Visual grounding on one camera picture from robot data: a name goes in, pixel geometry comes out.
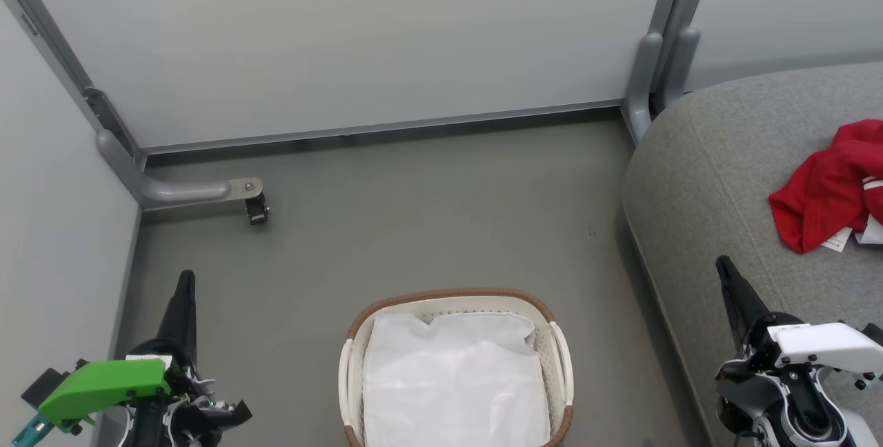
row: gray cushion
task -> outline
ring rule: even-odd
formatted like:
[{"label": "gray cushion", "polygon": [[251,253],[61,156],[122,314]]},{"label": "gray cushion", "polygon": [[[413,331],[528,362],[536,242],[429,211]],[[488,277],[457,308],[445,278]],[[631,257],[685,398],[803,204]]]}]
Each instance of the gray cushion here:
[{"label": "gray cushion", "polygon": [[[729,255],[773,310],[812,324],[883,325],[883,249],[851,240],[843,253],[797,255],[779,239],[767,197],[842,124],[883,118],[883,63],[750,77],[687,95],[635,151],[624,208],[706,427],[715,372],[735,349],[715,259]],[[832,374],[838,406],[864,415],[883,441],[883,386],[858,391]]]}]

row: white wall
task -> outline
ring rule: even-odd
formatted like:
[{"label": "white wall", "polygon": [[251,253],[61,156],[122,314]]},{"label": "white wall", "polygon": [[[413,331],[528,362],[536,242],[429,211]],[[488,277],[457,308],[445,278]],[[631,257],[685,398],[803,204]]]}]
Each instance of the white wall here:
[{"label": "white wall", "polygon": [[881,0],[700,0],[688,90],[778,70],[883,59]]},{"label": "white wall", "polygon": [[142,148],[618,100],[656,0],[43,0]]},{"label": "white wall", "polygon": [[[0,431],[34,416],[19,396],[46,368],[111,353],[138,205],[95,130],[0,1]],[[50,434],[41,445],[88,444]]]}]

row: clothing tag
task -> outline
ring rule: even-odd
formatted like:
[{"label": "clothing tag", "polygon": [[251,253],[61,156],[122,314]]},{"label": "clothing tag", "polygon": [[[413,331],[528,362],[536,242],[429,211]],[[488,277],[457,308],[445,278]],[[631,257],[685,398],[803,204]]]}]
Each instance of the clothing tag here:
[{"label": "clothing tag", "polygon": [[870,190],[872,188],[877,188],[878,186],[883,186],[883,180],[875,179],[875,177],[867,177],[866,179],[862,180],[862,183],[864,183],[865,190]]},{"label": "clothing tag", "polygon": [[827,239],[825,243],[822,244],[823,247],[827,247],[833,251],[843,252],[843,247],[846,246],[846,241],[849,240],[849,234],[852,233],[852,229],[849,227],[845,227],[844,229],[837,232],[837,234],[830,239]]},{"label": "clothing tag", "polygon": [[883,224],[869,215],[868,227],[864,229],[864,233],[856,232],[855,240],[859,244],[883,244]]}]

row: white cloth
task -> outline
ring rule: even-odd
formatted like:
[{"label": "white cloth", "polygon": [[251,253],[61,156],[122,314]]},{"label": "white cloth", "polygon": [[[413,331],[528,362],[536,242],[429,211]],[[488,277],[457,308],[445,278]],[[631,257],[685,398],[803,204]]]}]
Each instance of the white cloth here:
[{"label": "white cloth", "polygon": [[855,240],[859,244],[883,244],[883,225],[869,215],[868,227],[864,229],[864,233],[855,233]]},{"label": "white cloth", "polygon": [[365,355],[366,447],[537,447],[549,415],[533,323],[510,312],[379,315]]}]

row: white laundry basket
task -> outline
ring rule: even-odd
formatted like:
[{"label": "white laundry basket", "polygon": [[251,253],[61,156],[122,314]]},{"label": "white laundry basket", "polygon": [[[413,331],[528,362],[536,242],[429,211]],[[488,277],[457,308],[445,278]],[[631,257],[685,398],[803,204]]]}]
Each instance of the white laundry basket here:
[{"label": "white laundry basket", "polygon": [[344,432],[350,447],[365,447],[363,419],[362,364],[376,315],[410,314],[427,324],[435,316],[455,312],[514,312],[536,327],[534,346],[539,353],[548,400],[550,440],[544,446],[556,447],[564,441],[573,418],[573,365],[564,333],[555,324],[552,312],[529,293],[509,289],[433,290],[392,297],[365,309],[353,326],[340,354],[337,392]]}]

